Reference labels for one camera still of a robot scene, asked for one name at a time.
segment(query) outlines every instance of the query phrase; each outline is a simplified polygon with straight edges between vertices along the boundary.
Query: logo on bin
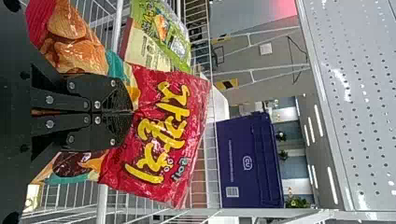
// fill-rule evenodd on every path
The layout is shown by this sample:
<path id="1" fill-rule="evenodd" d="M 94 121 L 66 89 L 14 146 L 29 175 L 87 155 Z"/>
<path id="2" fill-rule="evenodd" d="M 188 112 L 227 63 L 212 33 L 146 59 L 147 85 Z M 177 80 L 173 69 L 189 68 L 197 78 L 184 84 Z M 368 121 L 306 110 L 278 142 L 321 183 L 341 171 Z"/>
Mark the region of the logo on bin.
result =
<path id="1" fill-rule="evenodd" d="M 253 160 L 249 156 L 245 156 L 243 159 L 244 170 L 249 171 L 253 168 Z"/>

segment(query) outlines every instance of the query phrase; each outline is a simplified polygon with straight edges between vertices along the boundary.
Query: blue storage bin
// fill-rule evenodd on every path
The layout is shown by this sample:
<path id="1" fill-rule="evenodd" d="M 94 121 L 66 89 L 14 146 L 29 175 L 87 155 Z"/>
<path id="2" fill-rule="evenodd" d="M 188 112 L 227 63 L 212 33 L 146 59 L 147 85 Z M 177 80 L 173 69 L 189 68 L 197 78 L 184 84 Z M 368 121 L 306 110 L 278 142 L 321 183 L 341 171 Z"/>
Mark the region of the blue storage bin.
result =
<path id="1" fill-rule="evenodd" d="M 281 208 L 274 127 L 266 113 L 217 123 L 224 208 Z"/>

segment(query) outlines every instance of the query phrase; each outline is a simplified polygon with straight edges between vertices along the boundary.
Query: snack bag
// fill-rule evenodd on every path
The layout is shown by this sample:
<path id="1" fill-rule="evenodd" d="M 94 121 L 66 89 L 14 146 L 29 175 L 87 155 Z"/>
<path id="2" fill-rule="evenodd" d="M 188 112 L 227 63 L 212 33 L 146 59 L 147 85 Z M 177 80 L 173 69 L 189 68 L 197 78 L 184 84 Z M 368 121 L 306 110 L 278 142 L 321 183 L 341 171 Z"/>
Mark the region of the snack bag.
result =
<path id="1" fill-rule="evenodd" d="M 105 48 L 68 0 L 30 0 L 25 16 L 30 40 L 58 72 L 107 75 Z M 51 113 L 35 111 L 33 115 Z M 107 150 L 58 153 L 33 183 L 42 183 L 49 176 L 46 182 L 50 184 L 97 181 L 106 154 Z"/>
<path id="2" fill-rule="evenodd" d="M 58 72 L 107 75 L 105 48 L 68 0 L 31 0 L 25 14 L 32 43 Z"/>
<path id="3" fill-rule="evenodd" d="M 204 133 L 209 82 L 133 65 L 141 91 L 124 144 L 109 150 L 99 183 L 182 208 Z"/>
<path id="4" fill-rule="evenodd" d="M 172 8 L 162 0 L 133 0 L 131 4 L 131 17 L 127 20 L 120 49 L 121 58 L 127 63 L 159 71 L 170 71 L 174 65 L 189 73 L 189 33 Z"/>

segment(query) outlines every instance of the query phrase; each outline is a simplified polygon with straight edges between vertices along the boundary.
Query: chocolate snack image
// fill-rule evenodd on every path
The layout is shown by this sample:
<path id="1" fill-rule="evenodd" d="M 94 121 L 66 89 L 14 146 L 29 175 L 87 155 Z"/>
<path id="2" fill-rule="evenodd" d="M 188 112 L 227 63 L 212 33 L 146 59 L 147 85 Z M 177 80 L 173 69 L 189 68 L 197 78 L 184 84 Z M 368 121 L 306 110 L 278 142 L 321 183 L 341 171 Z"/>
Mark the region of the chocolate snack image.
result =
<path id="1" fill-rule="evenodd" d="M 88 160 L 98 159 L 105 155 L 105 153 L 105 150 L 86 153 L 63 152 L 61 155 L 59 155 L 59 157 L 53 164 L 53 173 L 60 177 L 74 177 L 78 175 L 85 175 L 89 173 L 92 169 L 81 167 L 79 163 L 85 163 Z"/>

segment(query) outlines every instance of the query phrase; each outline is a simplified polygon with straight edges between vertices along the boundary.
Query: white pegboard wall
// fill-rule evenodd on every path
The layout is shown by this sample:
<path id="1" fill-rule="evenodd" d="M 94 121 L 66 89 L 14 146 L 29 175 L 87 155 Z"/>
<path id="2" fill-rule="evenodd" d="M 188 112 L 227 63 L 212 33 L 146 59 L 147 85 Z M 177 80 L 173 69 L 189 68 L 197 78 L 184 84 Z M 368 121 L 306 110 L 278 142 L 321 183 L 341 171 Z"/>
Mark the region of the white pegboard wall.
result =
<path id="1" fill-rule="evenodd" d="M 389 1 L 299 0 L 356 210 L 396 210 L 396 23 Z"/>

